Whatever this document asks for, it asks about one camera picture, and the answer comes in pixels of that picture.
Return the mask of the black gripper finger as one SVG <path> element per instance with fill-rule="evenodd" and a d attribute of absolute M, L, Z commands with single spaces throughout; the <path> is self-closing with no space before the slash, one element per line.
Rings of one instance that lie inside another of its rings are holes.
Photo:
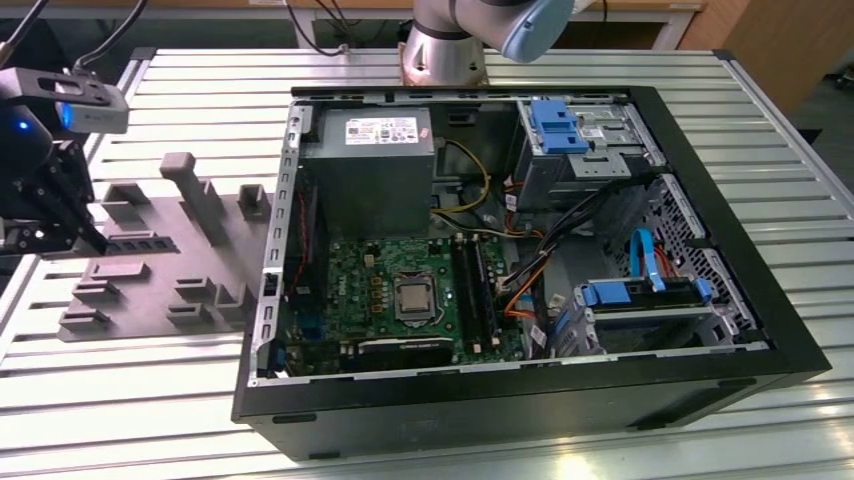
<path fill-rule="evenodd" d="M 108 240 L 94 227 L 94 201 L 81 144 L 54 141 L 26 174 L 1 169 L 1 254 L 102 256 Z"/>

